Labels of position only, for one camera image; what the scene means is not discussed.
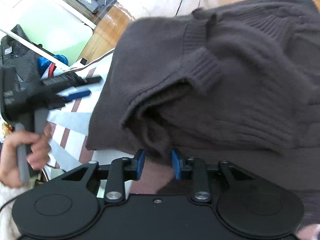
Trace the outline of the person left hand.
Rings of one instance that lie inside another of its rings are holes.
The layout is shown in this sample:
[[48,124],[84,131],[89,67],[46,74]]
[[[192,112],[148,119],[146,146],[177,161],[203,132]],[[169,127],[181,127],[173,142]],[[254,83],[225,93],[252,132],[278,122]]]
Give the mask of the person left hand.
[[22,187],[16,150],[22,144],[31,145],[31,153],[27,156],[27,162],[34,170],[42,169],[49,161],[51,138],[50,124],[46,125],[41,136],[27,131],[15,131],[7,136],[1,151],[1,183],[10,188]]

